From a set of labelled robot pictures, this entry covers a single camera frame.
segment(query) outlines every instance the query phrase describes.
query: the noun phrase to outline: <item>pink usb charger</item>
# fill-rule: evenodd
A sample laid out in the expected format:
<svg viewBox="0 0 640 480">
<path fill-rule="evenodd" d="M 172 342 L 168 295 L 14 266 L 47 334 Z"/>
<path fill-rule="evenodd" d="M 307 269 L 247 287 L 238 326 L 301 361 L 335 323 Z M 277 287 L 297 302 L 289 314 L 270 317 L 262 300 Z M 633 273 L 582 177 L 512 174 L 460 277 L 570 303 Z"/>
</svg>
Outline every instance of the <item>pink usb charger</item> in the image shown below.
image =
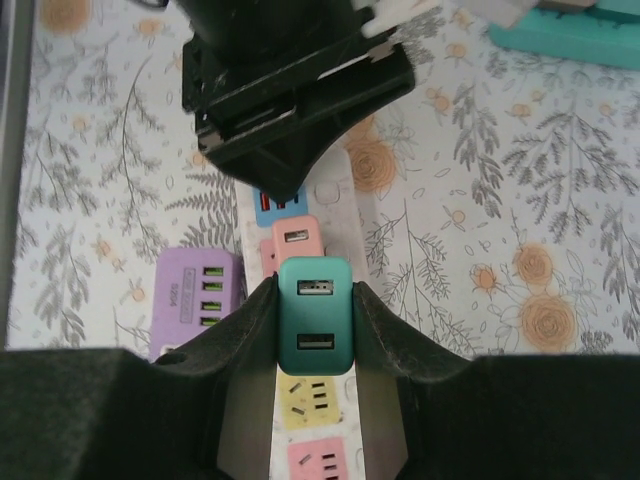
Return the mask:
<svg viewBox="0 0 640 480">
<path fill-rule="evenodd" d="M 158 257 L 149 359 L 177 348 L 240 306 L 240 258 L 218 248 L 168 248 Z"/>
<path fill-rule="evenodd" d="M 287 258 L 324 256 L 320 224 L 313 215 L 276 220 L 271 226 L 271 232 L 278 269 Z"/>
</svg>

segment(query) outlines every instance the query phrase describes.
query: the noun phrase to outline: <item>red usb port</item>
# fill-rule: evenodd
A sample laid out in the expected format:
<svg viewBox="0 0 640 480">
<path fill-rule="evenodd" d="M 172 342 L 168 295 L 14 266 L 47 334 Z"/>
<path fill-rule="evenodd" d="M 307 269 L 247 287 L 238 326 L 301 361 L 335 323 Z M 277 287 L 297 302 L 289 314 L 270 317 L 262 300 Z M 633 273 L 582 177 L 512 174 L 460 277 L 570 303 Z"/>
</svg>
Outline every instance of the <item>red usb port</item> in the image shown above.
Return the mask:
<svg viewBox="0 0 640 480">
<path fill-rule="evenodd" d="M 260 193 L 260 207 L 263 212 L 268 212 L 271 210 L 271 203 L 269 197 L 265 193 Z"/>
</svg>

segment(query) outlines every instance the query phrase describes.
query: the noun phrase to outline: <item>black clamp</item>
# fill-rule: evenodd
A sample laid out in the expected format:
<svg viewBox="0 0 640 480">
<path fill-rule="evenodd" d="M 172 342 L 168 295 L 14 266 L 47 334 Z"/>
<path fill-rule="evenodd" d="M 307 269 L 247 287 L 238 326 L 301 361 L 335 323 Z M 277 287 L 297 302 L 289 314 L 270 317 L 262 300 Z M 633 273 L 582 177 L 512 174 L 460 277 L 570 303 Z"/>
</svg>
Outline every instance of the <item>black clamp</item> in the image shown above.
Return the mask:
<svg viewBox="0 0 640 480">
<path fill-rule="evenodd" d="M 392 32 L 364 38 L 372 10 L 350 0 L 178 3 L 196 31 L 182 94 L 199 149 L 277 202 L 344 132 L 415 86 Z"/>
</svg>

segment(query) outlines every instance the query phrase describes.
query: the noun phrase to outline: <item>teal box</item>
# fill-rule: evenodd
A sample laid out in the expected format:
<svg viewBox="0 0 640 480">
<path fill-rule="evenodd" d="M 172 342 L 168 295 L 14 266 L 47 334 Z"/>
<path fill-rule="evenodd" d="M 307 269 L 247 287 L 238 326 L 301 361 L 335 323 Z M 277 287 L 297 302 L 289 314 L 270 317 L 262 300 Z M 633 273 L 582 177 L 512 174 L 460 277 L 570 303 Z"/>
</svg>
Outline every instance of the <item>teal box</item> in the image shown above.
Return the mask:
<svg viewBox="0 0 640 480">
<path fill-rule="evenodd" d="M 287 375 L 342 375 L 353 365 L 351 265 L 293 257 L 280 266 L 278 363 Z"/>
<path fill-rule="evenodd" d="M 638 23 L 620 25 L 589 13 L 533 9 L 511 30 L 491 25 L 489 36 L 505 48 L 640 70 Z"/>
</svg>

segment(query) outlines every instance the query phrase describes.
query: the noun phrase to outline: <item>purple usb charger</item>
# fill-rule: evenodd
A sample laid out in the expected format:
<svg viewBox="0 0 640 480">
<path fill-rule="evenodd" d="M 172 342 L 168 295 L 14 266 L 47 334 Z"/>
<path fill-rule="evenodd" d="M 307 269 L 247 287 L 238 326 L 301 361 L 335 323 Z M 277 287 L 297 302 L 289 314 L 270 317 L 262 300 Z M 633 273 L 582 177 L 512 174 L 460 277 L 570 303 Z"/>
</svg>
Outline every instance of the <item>purple usb charger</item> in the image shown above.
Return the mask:
<svg viewBox="0 0 640 480">
<path fill-rule="evenodd" d="M 149 357 L 198 336 L 242 297 L 240 258 L 218 248 L 168 248 L 158 257 Z"/>
</svg>

